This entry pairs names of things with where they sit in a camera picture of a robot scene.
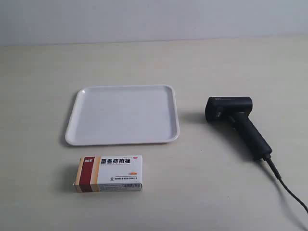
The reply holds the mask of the white plastic tray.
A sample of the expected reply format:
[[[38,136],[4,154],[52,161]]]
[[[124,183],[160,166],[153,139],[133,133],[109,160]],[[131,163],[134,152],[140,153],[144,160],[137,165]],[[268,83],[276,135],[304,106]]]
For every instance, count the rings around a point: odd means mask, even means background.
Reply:
[[[179,134],[170,85],[93,86],[77,93],[65,141],[72,146],[169,143]]]

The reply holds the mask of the white red medicine box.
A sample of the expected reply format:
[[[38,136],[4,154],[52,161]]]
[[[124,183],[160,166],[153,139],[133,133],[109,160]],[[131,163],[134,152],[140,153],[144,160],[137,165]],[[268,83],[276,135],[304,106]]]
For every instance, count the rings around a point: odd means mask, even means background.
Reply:
[[[74,187],[79,193],[142,190],[142,156],[85,156]]]

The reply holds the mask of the black handheld barcode scanner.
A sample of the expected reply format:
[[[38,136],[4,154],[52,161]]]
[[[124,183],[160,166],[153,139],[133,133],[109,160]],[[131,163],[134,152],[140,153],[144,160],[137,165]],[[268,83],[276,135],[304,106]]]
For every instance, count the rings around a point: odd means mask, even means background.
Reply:
[[[205,119],[209,123],[226,122],[239,134],[256,160],[270,159],[272,149],[249,119],[252,99],[245,97],[209,97]]]

